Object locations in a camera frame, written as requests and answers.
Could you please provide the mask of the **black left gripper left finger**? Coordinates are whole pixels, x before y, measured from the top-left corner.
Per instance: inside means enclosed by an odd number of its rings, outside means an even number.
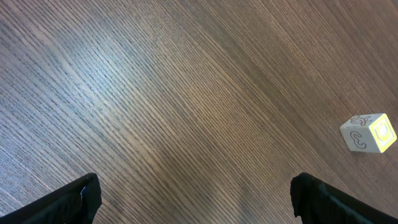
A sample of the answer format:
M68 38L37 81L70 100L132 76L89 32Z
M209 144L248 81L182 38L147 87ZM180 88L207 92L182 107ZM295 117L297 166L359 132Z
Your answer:
M99 178L89 173L1 217L1 223L92 223L101 204Z

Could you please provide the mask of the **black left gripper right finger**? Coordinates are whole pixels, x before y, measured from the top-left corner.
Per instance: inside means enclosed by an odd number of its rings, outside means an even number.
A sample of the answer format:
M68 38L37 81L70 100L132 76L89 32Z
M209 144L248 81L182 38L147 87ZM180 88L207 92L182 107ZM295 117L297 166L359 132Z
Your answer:
M391 223L397 219L302 172L290 183L294 215L307 223Z

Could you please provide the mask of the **plain yellowish wooden block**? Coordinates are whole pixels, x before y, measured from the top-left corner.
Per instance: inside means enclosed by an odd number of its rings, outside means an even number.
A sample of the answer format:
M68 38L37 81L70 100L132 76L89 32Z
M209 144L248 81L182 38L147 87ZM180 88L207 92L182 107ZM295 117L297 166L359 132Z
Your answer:
M387 114L354 115L340 126L350 151L383 153L397 140Z

